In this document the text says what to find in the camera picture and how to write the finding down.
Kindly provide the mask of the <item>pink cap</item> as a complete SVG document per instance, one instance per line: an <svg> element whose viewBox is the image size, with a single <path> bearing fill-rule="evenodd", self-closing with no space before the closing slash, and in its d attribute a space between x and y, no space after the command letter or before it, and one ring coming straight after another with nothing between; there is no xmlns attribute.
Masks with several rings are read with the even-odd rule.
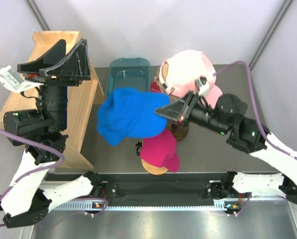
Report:
<svg viewBox="0 0 297 239"><path fill-rule="evenodd" d="M215 85L216 73L214 66L204 52L197 50L185 50L165 60L169 64L168 76L172 75L174 82L174 95L176 101L184 97L189 91L196 91L195 79L203 76L210 84L210 90L205 99L214 108L222 91Z"/></svg>
<svg viewBox="0 0 297 239"><path fill-rule="evenodd" d="M167 95L171 95L175 91L175 88L168 84L163 76L156 75L154 81L156 82L160 91L166 93Z"/></svg>

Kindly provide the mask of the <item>magenta cap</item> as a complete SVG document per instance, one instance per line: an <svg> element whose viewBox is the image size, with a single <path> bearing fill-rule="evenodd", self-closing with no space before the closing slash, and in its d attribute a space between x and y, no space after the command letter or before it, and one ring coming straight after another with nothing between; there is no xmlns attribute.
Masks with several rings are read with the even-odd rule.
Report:
<svg viewBox="0 0 297 239"><path fill-rule="evenodd" d="M168 129L151 138L144 138L137 145L137 155L149 165L166 168L175 173L179 170L177 141Z"/></svg>

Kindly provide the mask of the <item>blue cap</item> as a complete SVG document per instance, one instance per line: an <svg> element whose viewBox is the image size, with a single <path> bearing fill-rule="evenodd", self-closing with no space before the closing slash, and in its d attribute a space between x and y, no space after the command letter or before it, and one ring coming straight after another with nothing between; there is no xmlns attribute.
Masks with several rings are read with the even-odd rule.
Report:
<svg viewBox="0 0 297 239"><path fill-rule="evenodd" d="M117 88L99 107L97 131L111 146L124 138L150 138L159 135L167 119L154 111L170 103L163 93Z"/></svg>

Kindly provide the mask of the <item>round wooden hat stand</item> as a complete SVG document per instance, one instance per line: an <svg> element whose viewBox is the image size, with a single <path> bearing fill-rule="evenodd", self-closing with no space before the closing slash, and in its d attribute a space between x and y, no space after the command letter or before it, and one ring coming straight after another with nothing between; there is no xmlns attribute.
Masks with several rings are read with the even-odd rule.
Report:
<svg viewBox="0 0 297 239"><path fill-rule="evenodd" d="M149 173L149 174L152 174L152 175L163 175L165 174L168 169L165 168L165 167L155 167L149 163L147 163L146 161L144 161L143 159L141 159L141 162L142 162L142 166L143 168Z"/></svg>

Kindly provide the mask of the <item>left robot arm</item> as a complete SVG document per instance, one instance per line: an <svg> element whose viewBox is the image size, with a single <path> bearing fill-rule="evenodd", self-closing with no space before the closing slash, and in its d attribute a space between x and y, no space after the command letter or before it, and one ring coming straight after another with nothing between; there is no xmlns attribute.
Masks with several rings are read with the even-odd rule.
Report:
<svg viewBox="0 0 297 239"><path fill-rule="evenodd" d="M0 134L12 145L25 149L17 172L8 189L0 195L2 225L21 228L39 223L49 212L71 200L96 199L103 182L92 171L51 189L41 182L51 168L65 160L67 135L68 87L77 87L91 79L86 39L80 39L71 50L66 41L58 40L34 61L0 67L0 85L11 92L24 94L36 89L36 107L6 112Z"/></svg>

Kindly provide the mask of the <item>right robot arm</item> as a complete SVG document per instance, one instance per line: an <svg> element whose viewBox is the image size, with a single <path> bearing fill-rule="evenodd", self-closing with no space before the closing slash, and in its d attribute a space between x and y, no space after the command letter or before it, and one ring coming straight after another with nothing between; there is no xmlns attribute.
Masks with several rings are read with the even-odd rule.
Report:
<svg viewBox="0 0 297 239"><path fill-rule="evenodd" d="M229 171L220 182L207 186L212 199L241 198L251 193L271 194L297 204L297 153L283 144L258 119L245 116L248 105L236 95L221 95L214 108L189 92L184 98L155 109L155 114L177 124L195 123L220 135L227 144L258 158L276 170L273 174Z"/></svg>

